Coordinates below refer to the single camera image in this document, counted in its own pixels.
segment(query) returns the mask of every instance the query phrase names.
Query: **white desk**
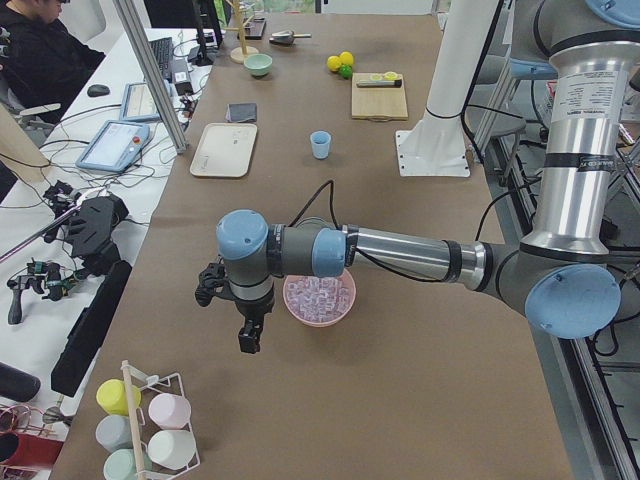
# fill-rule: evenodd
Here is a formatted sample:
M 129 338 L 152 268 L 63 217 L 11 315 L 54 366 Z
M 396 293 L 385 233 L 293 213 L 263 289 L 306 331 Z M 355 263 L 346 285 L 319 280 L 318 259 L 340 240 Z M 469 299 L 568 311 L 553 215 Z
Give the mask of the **white desk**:
M 176 55 L 186 55 L 189 49 L 195 45 L 194 42 L 188 42 L 183 47 L 177 46 L 182 41 L 194 39 L 194 30 L 149 30 L 147 34 L 149 39 L 173 37 Z M 199 90 L 200 85 L 205 83 L 210 70 L 210 67 L 194 68 L 191 73 L 194 90 Z M 138 66 L 128 38 L 123 35 L 78 95 L 65 117 L 71 117 L 96 107 L 120 104 L 126 84 L 142 80 L 142 71 Z M 86 89 L 95 83 L 109 86 L 111 93 L 103 97 L 88 97 Z M 179 107 L 178 99 L 174 98 L 174 101 L 176 107 Z M 105 121 L 117 119 L 119 113 L 119 108 L 114 107 L 81 114 L 68 121 L 63 120 L 48 139 L 48 142 L 55 141 L 56 143 L 45 144 L 41 149 L 44 155 L 51 159 L 56 166 L 45 171 L 46 180 L 43 178 L 41 181 L 32 183 L 31 186 L 37 190 L 38 194 L 42 195 L 49 187 L 48 182 L 53 184 L 57 180 L 67 182 L 76 189 L 104 184 L 106 180 L 102 172 L 81 171 L 75 167 L 75 161 L 85 145 L 64 140 L 89 142 Z M 145 224 L 150 221 L 158 204 L 175 157 L 175 149 L 164 125 L 159 122 L 151 124 L 151 132 L 153 138 L 143 151 L 141 166 L 131 173 L 120 175 L 118 180 L 121 184 L 111 183 L 109 187 L 111 193 L 122 198 L 125 202 L 129 209 L 128 218 L 138 222 L 135 224 L 122 222 L 114 229 L 112 235 L 120 251 L 120 256 L 131 264 L 134 264 L 144 241 L 147 233 Z M 28 206 L 38 202 L 36 193 L 29 186 L 18 182 L 2 202 L 2 206 Z M 27 209 L 0 209 L 2 230 L 0 251 L 4 253 L 52 220 L 53 212 L 45 205 Z M 42 300 L 40 295 L 33 290 L 24 291 L 22 294 L 23 323 L 14 326 L 8 325 L 6 320 L 11 305 L 12 292 L 4 284 L 11 276 L 24 269 L 32 257 L 41 261 L 55 261 L 67 268 L 73 267 L 72 260 L 62 250 L 63 246 L 67 251 L 71 251 L 70 245 L 62 244 L 60 241 L 46 244 L 42 240 L 36 240 L 0 265 L 2 284 L 0 285 L 0 340 L 2 342 L 0 362 L 31 373 L 41 380 L 40 392 L 29 403 L 43 410 L 55 405 L 61 397 L 60 394 L 51 390 L 51 370 L 66 345 L 70 329 L 82 309 L 91 303 L 104 277 L 90 277 L 82 281 L 70 291 L 68 297 L 55 303 L 50 300 Z M 81 266 L 81 261 L 78 259 L 76 263 L 78 267 Z M 74 398 L 64 399 L 61 405 L 64 413 L 72 414 L 75 412 L 83 392 L 84 382 Z M 0 397 L 0 403 L 13 402 Z M 56 426 L 55 431 L 58 433 L 58 438 L 66 436 L 66 427 L 60 424 Z M 48 472 L 41 472 L 36 478 L 47 477 Z

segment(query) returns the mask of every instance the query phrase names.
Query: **wooden cutting board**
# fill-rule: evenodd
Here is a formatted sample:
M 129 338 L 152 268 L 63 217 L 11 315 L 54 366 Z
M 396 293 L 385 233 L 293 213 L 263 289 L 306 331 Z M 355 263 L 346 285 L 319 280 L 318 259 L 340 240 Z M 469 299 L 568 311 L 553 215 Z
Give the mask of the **wooden cutting board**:
M 404 79 L 400 87 L 359 88 L 356 83 L 369 80 L 371 73 L 354 73 L 351 79 L 351 118 L 367 120 L 407 120 Z

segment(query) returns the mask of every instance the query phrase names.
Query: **keyboard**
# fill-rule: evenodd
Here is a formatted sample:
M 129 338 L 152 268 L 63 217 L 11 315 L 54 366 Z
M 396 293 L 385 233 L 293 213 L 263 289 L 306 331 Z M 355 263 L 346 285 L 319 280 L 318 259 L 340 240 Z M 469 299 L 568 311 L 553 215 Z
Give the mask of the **keyboard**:
M 171 37 L 150 40 L 149 46 L 156 57 L 162 77 L 171 81 L 171 59 L 173 58 L 173 42 Z

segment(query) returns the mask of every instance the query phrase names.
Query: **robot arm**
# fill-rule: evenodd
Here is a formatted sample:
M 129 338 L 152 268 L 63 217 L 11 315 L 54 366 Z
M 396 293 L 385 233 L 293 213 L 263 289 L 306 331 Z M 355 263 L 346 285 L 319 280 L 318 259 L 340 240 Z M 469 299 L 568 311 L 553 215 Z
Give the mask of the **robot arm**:
M 315 221 L 269 226 L 256 212 L 232 212 L 217 226 L 222 262 L 202 272 L 196 298 L 203 306 L 214 296 L 235 301 L 245 316 L 243 351 L 259 351 L 274 276 L 337 276 L 372 258 L 492 295 L 558 337 L 582 338 L 612 320 L 621 293 L 602 267 L 599 229 L 624 90 L 640 61 L 640 4 L 519 0 L 513 56 L 530 73 L 549 60 L 558 74 L 533 231 L 519 246 L 461 245 Z

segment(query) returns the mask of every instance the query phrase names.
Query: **green bowl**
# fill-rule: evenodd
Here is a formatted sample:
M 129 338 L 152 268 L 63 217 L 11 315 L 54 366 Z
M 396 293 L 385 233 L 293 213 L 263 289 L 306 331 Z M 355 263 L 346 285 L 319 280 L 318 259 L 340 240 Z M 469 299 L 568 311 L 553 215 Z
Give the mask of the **green bowl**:
M 261 77 L 271 71 L 273 59 L 264 53 L 255 53 L 244 59 L 244 66 L 254 77 Z

